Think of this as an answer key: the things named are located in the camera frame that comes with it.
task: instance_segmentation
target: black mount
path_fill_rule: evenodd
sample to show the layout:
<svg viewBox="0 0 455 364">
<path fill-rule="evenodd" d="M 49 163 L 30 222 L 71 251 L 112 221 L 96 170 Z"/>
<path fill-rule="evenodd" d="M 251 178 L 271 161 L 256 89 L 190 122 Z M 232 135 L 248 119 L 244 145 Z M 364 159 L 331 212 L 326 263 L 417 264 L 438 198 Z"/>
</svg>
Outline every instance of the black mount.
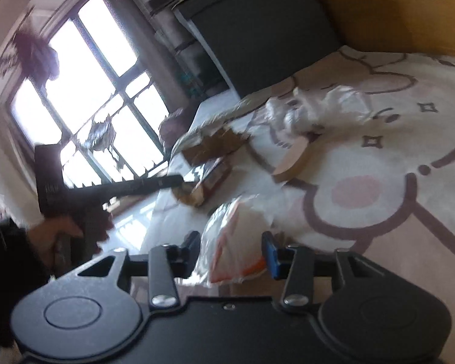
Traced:
<svg viewBox="0 0 455 364">
<path fill-rule="evenodd" d="M 287 279 L 280 303 L 269 297 L 198 298 L 180 304 L 174 278 L 187 278 L 198 232 L 177 247 L 129 256 L 116 249 L 25 297 L 12 330 L 25 362 L 160 364 L 429 363 L 451 328 L 437 298 L 352 252 L 280 248 L 271 233 L 263 256 Z M 148 304 L 129 294 L 148 276 Z M 332 278 L 333 295 L 313 303 L 313 278 Z"/>
</svg>

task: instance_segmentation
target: hand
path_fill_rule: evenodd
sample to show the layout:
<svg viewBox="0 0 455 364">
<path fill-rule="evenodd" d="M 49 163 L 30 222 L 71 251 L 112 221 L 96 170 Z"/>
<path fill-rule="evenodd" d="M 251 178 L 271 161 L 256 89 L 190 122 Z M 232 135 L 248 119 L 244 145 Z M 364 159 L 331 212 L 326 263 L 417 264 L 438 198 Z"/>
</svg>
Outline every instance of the hand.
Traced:
<svg viewBox="0 0 455 364">
<path fill-rule="evenodd" d="M 48 269 L 54 266 L 54 245 L 59 233 L 65 233 L 73 238 L 83 237 L 83 232 L 70 216 L 46 219 L 27 231 L 30 245 Z"/>
<path fill-rule="evenodd" d="M 111 214 L 100 207 L 90 209 L 85 216 L 85 228 L 88 236 L 93 237 L 95 242 L 106 241 L 107 231 L 114 228 Z M 31 246 L 48 269 L 54 267 L 54 249 L 59 233 L 65 233 L 73 238 L 83 237 L 83 232 L 70 216 L 46 219 L 27 232 Z M 96 246 L 96 252 L 100 251 L 101 249 Z"/>
</svg>

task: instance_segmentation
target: plastic bag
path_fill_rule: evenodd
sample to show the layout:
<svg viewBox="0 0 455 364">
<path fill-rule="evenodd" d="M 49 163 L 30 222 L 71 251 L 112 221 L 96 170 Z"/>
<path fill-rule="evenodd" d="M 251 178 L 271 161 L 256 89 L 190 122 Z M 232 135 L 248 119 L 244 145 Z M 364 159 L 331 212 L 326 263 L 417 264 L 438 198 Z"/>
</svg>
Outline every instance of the plastic bag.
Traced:
<svg viewBox="0 0 455 364">
<path fill-rule="evenodd" d="M 88 138 L 83 146 L 90 151 L 102 152 L 113 145 L 116 131 L 113 128 L 111 116 L 107 116 L 104 122 L 93 122 Z"/>
<path fill-rule="evenodd" d="M 274 231 L 269 201 L 260 195 L 238 197 L 221 205 L 210 217 L 201 238 L 192 276 L 182 285 L 241 283 L 266 269 L 261 235 Z"/>
<path fill-rule="evenodd" d="M 299 88 L 290 99 L 270 98 L 267 119 L 277 131 L 299 136 L 310 131 L 366 122 L 372 114 L 369 97 L 350 86 L 337 86 L 323 97 Z"/>
</svg>

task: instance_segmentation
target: window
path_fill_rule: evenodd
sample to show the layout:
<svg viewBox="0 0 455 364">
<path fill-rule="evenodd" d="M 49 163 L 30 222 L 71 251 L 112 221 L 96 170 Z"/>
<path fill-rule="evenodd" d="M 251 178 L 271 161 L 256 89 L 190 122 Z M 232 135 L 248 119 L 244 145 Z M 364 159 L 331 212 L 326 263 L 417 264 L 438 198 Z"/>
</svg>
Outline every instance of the window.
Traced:
<svg viewBox="0 0 455 364">
<path fill-rule="evenodd" d="M 63 144 L 64 181 L 71 187 L 132 180 L 164 162 L 158 139 L 168 115 L 148 71 L 105 0 L 88 0 L 50 40 L 60 74 L 45 87 L 26 79 L 12 115 L 31 144 Z M 84 146 L 93 123 L 110 116 L 116 131 L 104 151 Z"/>
</svg>

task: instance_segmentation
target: wooden furniture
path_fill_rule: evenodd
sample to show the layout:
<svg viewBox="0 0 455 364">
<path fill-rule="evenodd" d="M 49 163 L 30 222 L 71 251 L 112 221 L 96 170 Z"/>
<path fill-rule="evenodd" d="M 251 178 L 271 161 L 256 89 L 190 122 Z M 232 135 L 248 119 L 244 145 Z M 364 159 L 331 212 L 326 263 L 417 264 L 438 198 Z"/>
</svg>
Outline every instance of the wooden furniture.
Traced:
<svg viewBox="0 0 455 364">
<path fill-rule="evenodd" d="M 355 49 L 455 56 L 455 0 L 321 1 Z"/>
</svg>

